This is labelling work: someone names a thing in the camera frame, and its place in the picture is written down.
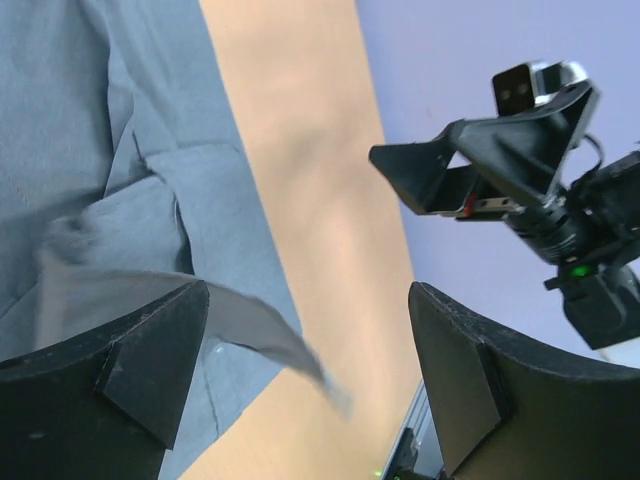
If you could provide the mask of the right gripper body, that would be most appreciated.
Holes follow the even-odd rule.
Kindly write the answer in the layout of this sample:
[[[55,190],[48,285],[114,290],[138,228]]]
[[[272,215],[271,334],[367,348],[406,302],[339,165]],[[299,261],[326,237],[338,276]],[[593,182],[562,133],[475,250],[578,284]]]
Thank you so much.
[[[457,150],[501,197],[505,222],[546,262],[618,261],[639,255],[639,154],[597,163],[570,187],[560,181],[568,153],[588,139],[599,100],[579,82],[545,106],[457,129]]]

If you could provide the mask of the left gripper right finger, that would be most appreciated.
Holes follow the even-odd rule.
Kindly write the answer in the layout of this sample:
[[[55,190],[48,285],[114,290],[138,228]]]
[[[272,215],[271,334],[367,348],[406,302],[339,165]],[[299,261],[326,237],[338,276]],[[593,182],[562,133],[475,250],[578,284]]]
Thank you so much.
[[[638,477],[637,369],[542,343],[426,283],[408,304],[448,477]]]

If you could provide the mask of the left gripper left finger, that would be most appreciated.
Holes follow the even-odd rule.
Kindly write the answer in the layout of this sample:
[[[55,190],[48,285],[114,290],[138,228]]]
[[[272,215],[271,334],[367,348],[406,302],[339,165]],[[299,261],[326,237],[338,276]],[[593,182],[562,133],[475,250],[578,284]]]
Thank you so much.
[[[190,282],[1,364],[4,479],[155,479],[175,445],[209,292]]]

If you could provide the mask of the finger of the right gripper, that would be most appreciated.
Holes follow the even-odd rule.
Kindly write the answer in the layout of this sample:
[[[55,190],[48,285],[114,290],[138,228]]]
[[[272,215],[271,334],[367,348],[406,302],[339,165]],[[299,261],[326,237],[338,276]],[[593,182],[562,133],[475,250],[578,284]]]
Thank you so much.
[[[468,216],[479,174],[470,165],[449,166],[456,150],[446,139],[376,145],[369,161],[417,215]]]

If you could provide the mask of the grey long sleeve shirt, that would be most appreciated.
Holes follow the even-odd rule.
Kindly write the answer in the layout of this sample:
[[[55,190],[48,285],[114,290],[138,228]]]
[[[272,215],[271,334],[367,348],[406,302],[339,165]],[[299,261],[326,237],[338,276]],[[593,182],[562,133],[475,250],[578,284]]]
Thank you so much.
[[[341,414],[304,340],[196,1],[1,5],[1,364],[190,282],[209,292],[174,479],[282,368]]]

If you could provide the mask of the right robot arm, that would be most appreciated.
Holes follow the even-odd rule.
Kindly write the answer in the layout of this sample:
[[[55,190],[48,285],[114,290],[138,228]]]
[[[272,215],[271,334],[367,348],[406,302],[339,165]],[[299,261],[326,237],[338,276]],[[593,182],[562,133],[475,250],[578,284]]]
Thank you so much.
[[[607,360],[637,366],[639,155],[598,161],[564,186],[567,154],[588,138],[599,99],[583,80],[545,105],[492,119],[458,120],[425,143],[377,145],[371,164],[418,215],[501,221],[554,265],[571,325]]]

